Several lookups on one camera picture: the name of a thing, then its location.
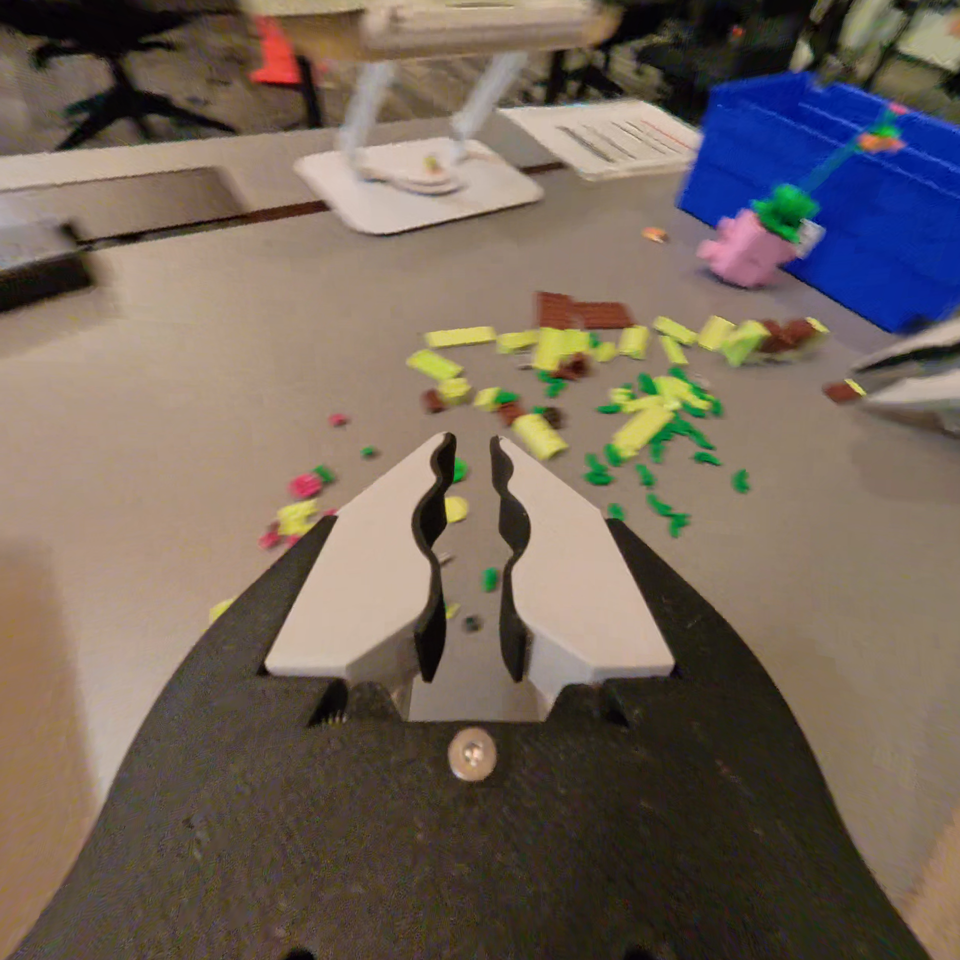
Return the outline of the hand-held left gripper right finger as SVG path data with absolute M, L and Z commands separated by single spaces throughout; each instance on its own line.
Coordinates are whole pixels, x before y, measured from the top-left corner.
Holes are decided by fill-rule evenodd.
M 510 439 L 492 437 L 489 456 L 510 549 L 499 614 L 510 678 L 549 714 L 569 687 L 668 677 L 675 656 L 614 536 L 626 527 Z

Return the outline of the beige table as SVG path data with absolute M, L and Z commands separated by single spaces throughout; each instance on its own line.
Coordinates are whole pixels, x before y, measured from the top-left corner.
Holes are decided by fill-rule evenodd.
M 379 64 L 540 54 L 606 41 L 622 19 L 614 2 L 240 1 L 274 20 L 309 61 Z

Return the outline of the lime and brown brick assembly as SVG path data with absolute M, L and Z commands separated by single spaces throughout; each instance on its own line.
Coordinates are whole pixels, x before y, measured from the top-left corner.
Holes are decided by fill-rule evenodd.
M 812 317 L 745 320 L 734 327 L 720 345 L 728 366 L 793 363 L 815 354 L 831 330 Z

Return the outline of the white paper sheet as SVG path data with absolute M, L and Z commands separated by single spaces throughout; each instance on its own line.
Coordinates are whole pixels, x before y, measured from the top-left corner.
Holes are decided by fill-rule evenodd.
M 499 114 L 589 183 L 686 173 L 703 134 L 637 99 L 505 107 Z

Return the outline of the black office chair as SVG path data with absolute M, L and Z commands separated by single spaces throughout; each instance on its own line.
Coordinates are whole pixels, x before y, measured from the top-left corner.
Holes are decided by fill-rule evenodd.
M 112 78 L 101 93 L 65 108 L 66 116 L 83 118 L 56 146 L 58 152 L 84 146 L 121 121 L 130 122 L 142 140 L 153 142 L 151 117 L 237 136 L 232 125 L 138 88 L 126 66 L 133 54 L 176 52 L 177 44 L 166 36 L 209 14 L 204 9 L 159 8 L 129 1 L 1 3 L 3 28 L 41 40 L 30 55 L 34 69 L 44 70 L 59 59 L 91 57 L 101 61 Z

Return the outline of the scattered lime green bricks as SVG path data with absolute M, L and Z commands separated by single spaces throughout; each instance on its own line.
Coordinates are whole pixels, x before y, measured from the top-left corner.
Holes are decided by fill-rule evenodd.
M 525 406 L 519 396 L 497 387 L 476 390 L 464 367 L 450 352 L 466 347 L 493 345 L 500 355 L 524 361 L 542 384 L 544 397 L 554 400 L 594 367 L 617 359 L 645 363 L 651 348 L 667 362 L 665 373 L 654 375 L 642 368 L 626 383 L 611 388 L 607 401 L 596 408 L 601 416 L 624 421 L 604 447 L 603 461 L 588 472 L 599 476 L 608 466 L 619 466 L 649 450 L 654 462 L 666 442 L 676 436 L 692 439 L 700 462 L 711 462 L 713 446 L 694 421 L 720 418 L 720 398 L 689 372 L 690 351 L 718 354 L 732 369 L 752 364 L 786 363 L 815 352 L 831 336 L 818 318 L 786 320 L 746 319 L 733 322 L 708 316 L 699 330 L 673 318 L 656 317 L 645 326 L 635 323 L 621 303 L 587 303 L 571 307 L 558 299 L 541 304 L 535 326 L 498 333 L 491 326 L 430 331 L 424 345 L 405 361 L 406 367 L 427 378 L 431 387 L 422 403 L 431 413 L 443 412 L 466 401 L 500 415 L 534 459 L 544 462 L 566 451 L 558 414 L 546 406 Z

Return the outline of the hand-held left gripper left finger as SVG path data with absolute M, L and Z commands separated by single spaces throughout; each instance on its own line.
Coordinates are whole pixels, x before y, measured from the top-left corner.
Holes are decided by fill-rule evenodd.
M 447 637 L 441 565 L 457 441 L 436 434 L 320 523 L 325 539 L 264 662 L 274 677 L 433 681 Z

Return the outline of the black power adapter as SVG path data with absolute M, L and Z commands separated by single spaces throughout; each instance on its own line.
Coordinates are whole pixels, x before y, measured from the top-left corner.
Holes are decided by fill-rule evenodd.
M 2 313 L 88 290 L 96 283 L 72 224 L 34 221 L 2 225 Z

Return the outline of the pink brick plant pot figure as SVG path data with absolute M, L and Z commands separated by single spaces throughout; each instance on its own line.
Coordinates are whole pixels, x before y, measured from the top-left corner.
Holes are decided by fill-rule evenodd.
M 777 270 L 799 259 L 793 244 L 800 222 L 816 222 L 821 210 L 814 193 L 853 157 L 903 150 L 901 125 L 908 113 L 905 105 L 887 102 L 870 125 L 833 150 L 798 184 L 779 183 L 735 216 L 721 218 L 714 236 L 698 247 L 697 258 L 721 282 L 746 290 L 766 286 Z

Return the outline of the orange cone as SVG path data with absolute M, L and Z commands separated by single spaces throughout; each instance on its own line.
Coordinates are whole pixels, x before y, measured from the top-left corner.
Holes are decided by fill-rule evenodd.
M 260 87 L 294 89 L 306 78 L 307 67 L 310 67 L 311 82 L 316 83 L 313 65 L 309 61 L 306 65 L 300 63 L 286 34 L 274 19 L 256 15 L 251 21 L 259 53 L 259 65 L 248 73 L 252 83 Z

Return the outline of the blue plastic bin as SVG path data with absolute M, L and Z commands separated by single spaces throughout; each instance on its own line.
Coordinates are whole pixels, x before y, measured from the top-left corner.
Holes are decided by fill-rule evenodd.
M 677 207 L 714 228 L 777 186 L 800 186 L 887 106 L 806 73 L 718 85 Z M 912 110 L 894 125 L 903 149 L 853 155 L 811 191 L 824 234 L 785 268 L 888 332 L 942 321 L 959 297 L 958 126 Z

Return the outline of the pile of tiny flower pieces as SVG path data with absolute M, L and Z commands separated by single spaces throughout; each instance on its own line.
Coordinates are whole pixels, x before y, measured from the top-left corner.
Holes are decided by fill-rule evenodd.
M 332 414 L 331 426 L 341 428 L 349 422 L 348 417 L 341 414 Z M 363 446 L 359 457 L 364 462 L 377 460 L 380 450 L 375 444 Z M 470 465 L 460 457 L 454 458 L 452 484 L 462 483 L 470 474 Z M 291 503 L 281 507 L 274 519 L 266 527 L 258 539 L 258 546 L 264 550 L 277 547 L 294 546 L 310 529 L 324 516 L 333 516 L 336 509 L 317 507 L 316 501 L 323 491 L 331 485 L 336 485 L 338 474 L 329 464 L 321 462 L 310 470 L 296 474 L 287 484 L 287 496 Z M 447 496 L 447 499 L 456 500 L 452 506 L 445 506 L 448 523 L 462 522 L 469 512 L 467 501 L 460 494 Z M 499 586 L 499 571 L 496 567 L 486 567 L 480 574 L 481 591 L 492 594 Z M 213 624 L 234 603 L 234 598 L 227 598 L 210 608 L 208 622 Z M 464 630 L 478 630 L 479 618 L 471 615 L 463 619 Z

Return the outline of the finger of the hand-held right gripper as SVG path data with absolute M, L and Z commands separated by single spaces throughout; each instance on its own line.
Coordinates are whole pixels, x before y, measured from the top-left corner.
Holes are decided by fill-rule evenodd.
M 854 376 L 908 376 L 909 370 L 958 363 L 959 319 L 948 318 L 884 345 L 850 368 Z
M 872 412 L 936 426 L 959 436 L 959 374 L 906 377 L 867 393 L 863 404 Z

